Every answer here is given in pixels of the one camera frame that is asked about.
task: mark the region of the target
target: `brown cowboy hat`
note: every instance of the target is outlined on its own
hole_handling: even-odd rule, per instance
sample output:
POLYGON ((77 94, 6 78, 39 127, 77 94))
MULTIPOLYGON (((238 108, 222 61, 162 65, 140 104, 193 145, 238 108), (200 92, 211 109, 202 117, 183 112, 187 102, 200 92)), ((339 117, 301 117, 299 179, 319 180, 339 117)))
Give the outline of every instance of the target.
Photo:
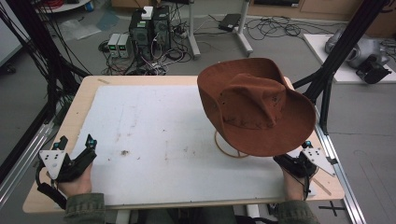
POLYGON ((314 130, 314 106, 288 87, 269 59, 211 65, 198 76, 198 89, 216 130, 246 154, 269 157, 287 153, 314 130))

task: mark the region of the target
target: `human hand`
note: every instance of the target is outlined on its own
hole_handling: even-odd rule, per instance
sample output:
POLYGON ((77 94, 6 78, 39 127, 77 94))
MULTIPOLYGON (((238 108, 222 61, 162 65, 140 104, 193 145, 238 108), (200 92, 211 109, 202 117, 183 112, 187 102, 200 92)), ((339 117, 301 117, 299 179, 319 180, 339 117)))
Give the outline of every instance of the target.
POLYGON ((82 175, 71 181, 58 183, 59 190, 67 197, 75 196, 78 194, 91 193, 92 182, 91 182, 91 168, 92 163, 85 169, 82 175))
POLYGON ((289 174, 282 168, 286 201, 301 201, 304 199, 304 179, 289 174))

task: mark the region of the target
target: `sleeve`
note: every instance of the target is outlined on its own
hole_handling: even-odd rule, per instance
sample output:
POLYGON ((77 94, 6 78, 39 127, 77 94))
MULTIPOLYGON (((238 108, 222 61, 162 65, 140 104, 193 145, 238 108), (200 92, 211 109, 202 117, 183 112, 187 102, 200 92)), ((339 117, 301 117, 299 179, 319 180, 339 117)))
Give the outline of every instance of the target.
POLYGON ((288 201, 280 203, 277 208, 279 224, 317 224, 315 214, 312 213, 307 202, 288 201))
POLYGON ((79 194, 67 199, 64 220, 67 224, 105 223, 106 208, 103 193, 79 194))

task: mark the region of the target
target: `wooden table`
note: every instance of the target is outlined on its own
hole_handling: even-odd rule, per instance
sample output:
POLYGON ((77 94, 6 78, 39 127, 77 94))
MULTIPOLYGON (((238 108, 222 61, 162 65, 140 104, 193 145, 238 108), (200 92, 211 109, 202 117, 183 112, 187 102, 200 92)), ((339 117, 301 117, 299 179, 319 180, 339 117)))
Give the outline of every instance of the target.
MULTIPOLYGON (((197 77, 188 76, 166 76, 166 77, 103 77, 94 76, 84 78, 78 93, 71 104, 70 109, 64 119, 64 122, 55 138, 55 141, 59 141, 61 136, 65 135, 68 138, 68 144, 66 146, 66 152, 69 154, 78 141, 78 135, 81 127, 84 124, 84 120, 89 114, 92 106, 92 101, 95 97, 96 91, 101 86, 196 86, 197 77)), ((315 133, 312 133, 309 140, 313 146, 321 147, 321 143, 315 133)), ((49 183, 48 178, 41 172, 41 180, 49 183)), ((344 198, 344 191, 337 177, 328 175, 327 173, 319 170, 314 177, 312 185, 315 188, 316 195, 308 198, 311 200, 341 200, 344 198)), ((137 208, 155 208, 155 207, 181 207, 181 206, 209 206, 209 205, 226 205, 226 204, 253 204, 253 203, 276 203, 281 202, 282 196, 277 195, 275 197, 267 198, 246 198, 246 199, 235 199, 235 200, 214 200, 214 201, 200 201, 200 202, 172 202, 172 203, 147 203, 147 204, 121 204, 111 205, 110 209, 137 209, 137 208)), ((23 205, 23 211, 26 213, 49 213, 49 212, 62 212, 60 208, 57 208, 54 202, 45 196, 44 194, 36 190, 36 184, 34 183, 26 201, 23 205)))

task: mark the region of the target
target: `hat brim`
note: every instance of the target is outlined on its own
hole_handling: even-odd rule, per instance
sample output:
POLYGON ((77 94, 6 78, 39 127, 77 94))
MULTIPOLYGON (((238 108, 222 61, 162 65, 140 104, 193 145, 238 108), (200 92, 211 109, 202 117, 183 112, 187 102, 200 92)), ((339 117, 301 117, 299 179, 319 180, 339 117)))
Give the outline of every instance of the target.
POLYGON ((274 62, 268 59, 244 59, 217 63, 198 76, 198 87, 209 120, 232 147, 248 155, 270 157, 299 147, 313 132, 315 108, 302 94, 291 90, 274 62), (240 73, 270 78, 287 88, 282 119, 271 129, 244 129, 224 122, 216 96, 228 80, 240 73))

